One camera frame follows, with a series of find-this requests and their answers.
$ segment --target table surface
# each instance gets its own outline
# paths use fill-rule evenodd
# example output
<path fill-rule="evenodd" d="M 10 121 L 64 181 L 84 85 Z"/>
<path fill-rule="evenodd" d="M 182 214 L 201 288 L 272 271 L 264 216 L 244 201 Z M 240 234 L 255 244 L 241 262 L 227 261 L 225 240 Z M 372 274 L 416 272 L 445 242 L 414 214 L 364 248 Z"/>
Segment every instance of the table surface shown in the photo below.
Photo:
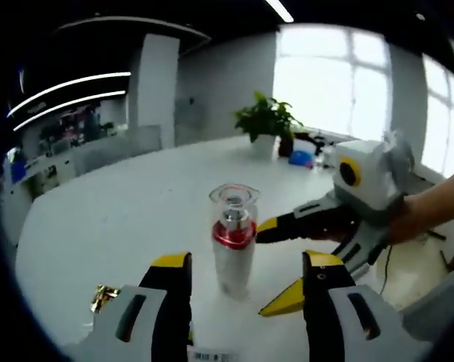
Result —
<path fill-rule="evenodd" d="M 36 199 L 17 249 L 16 275 L 53 341 L 65 345 L 87 335 L 96 285 L 137 285 L 160 255 L 190 251 L 196 345 L 227 348 L 242 360 L 306 361 L 302 312 L 257 313 L 301 276 L 303 250 L 330 252 L 336 244 L 299 239 L 256 245 L 249 299 L 224 296 L 213 264 L 208 198 L 223 183 L 260 190 L 259 221 L 332 187 L 328 173 L 255 159 L 248 138 L 234 137 L 118 162 Z"/>

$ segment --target ceiling light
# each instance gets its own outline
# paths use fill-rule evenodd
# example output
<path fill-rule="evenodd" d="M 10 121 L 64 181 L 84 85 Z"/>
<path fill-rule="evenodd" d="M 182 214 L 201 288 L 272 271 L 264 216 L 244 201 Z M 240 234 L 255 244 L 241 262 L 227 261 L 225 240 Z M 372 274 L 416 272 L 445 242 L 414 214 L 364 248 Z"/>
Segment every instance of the ceiling light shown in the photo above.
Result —
<path fill-rule="evenodd" d="M 271 5 L 275 12 L 278 13 L 286 23 L 292 23 L 294 21 L 293 17 L 289 14 L 289 11 L 286 10 L 279 0 L 265 0 L 265 2 Z"/>
<path fill-rule="evenodd" d="M 70 100 L 69 102 L 60 104 L 58 106 L 55 106 L 53 108 L 46 109 L 45 111 L 38 113 L 37 115 L 33 115 L 31 118 L 26 119 L 23 123 L 17 125 L 15 128 L 13 128 L 14 132 L 19 130 L 21 127 L 26 126 L 29 122 L 34 121 L 35 119 L 42 117 L 43 115 L 46 115 L 48 113 L 57 111 L 58 109 L 62 109 L 67 106 L 71 106 L 76 103 L 84 102 L 86 100 L 95 100 L 96 98 L 105 98 L 105 97 L 113 97 L 113 96 L 121 96 L 123 94 L 126 94 L 127 92 L 125 90 L 118 90 L 116 92 L 108 92 L 108 93 L 101 93 L 101 94 L 95 94 L 94 96 L 88 96 L 88 97 L 83 97 L 79 98 L 77 100 Z"/>
<path fill-rule="evenodd" d="M 33 100 L 37 100 L 39 97 L 44 96 L 45 94 L 48 94 L 52 91 L 55 91 L 57 89 L 63 88 L 63 87 L 68 87 L 69 85 L 72 84 L 77 84 L 77 83 L 82 83 L 84 81 L 94 81 L 96 79 L 104 79 L 104 78 L 114 78 L 114 77 L 129 77 L 131 75 L 130 72 L 118 72 L 118 73 L 106 73 L 106 74 L 99 74 L 99 75 L 90 75 L 89 77 L 84 77 L 84 78 L 79 78 L 75 79 L 73 81 L 67 81 L 65 83 L 61 83 L 58 85 L 55 85 L 54 87 L 45 89 L 34 96 L 28 98 L 27 100 L 24 100 L 23 102 L 19 103 L 17 106 L 15 106 L 9 113 L 8 117 L 10 117 L 13 113 L 15 113 L 19 108 L 24 107 L 26 104 L 32 102 Z"/>

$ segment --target green plant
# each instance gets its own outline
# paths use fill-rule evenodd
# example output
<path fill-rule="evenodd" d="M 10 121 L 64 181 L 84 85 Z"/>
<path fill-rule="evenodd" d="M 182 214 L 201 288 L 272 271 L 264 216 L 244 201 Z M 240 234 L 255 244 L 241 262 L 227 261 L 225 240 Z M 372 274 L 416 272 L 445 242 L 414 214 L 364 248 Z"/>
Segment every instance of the green plant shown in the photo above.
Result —
<path fill-rule="evenodd" d="M 245 107 L 235 113 L 237 118 L 235 128 L 241 128 L 244 133 L 248 133 L 252 143 L 260 134 L 292 139 L 290 125 L 296 119 L 287 110 L 291 105 L 266 97 L 258 91 L 254 92 L 254 97 L 256 99 L 254 106 Z"/>

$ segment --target black ceiling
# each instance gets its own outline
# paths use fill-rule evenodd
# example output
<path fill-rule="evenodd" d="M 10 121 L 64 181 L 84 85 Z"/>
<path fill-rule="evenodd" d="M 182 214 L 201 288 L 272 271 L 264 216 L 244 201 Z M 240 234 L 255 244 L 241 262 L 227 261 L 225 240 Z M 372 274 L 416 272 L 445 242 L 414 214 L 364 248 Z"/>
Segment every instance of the black ceiling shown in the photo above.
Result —
<path fill-rule="evenodd" d="M 338 24 L 382 33 L 387 41 L 429 54 L 454 72 L 454 56 L 446 40 L 448 32 L 454 37 L 454 0 L 281 1 L 297 23 Z M 145 33 L 165 31 L 132 22 L 95 22 L 58 30 L 66 23 L 104 16 L 147 17 L 196 29 L 212 38 L 210 44 L 272 31 L 283 23 L 264 0 L 56 0 L 18 6 L 20 13 L 11 27 L 22 31 L 11 40 L 17 45 L 8 91 L 11 106 L 63 81 L 127 71 Z M 203 40 L 185 33 L 179 36 L 182 51 Z M 25 69 L 24 93 L 17 76 L 20 69 Z"/>

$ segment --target potted plant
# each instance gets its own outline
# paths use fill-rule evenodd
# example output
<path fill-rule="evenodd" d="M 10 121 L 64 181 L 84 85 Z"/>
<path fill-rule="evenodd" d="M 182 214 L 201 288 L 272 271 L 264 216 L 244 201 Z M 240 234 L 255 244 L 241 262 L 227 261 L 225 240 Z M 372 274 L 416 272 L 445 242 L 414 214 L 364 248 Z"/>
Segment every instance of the potted plant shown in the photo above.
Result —
<path fill-rule="evenodd" d="M 296 121 L 287 110 L 289 103 L 278 102 L 274 98 L 254 92 L 256 104 L 235 113 L 235 128 L 248 133 L 254 152 L 261 157 L 270 158 L 274 149 L 275 137 L 293 138 L 290 125 Z"/>

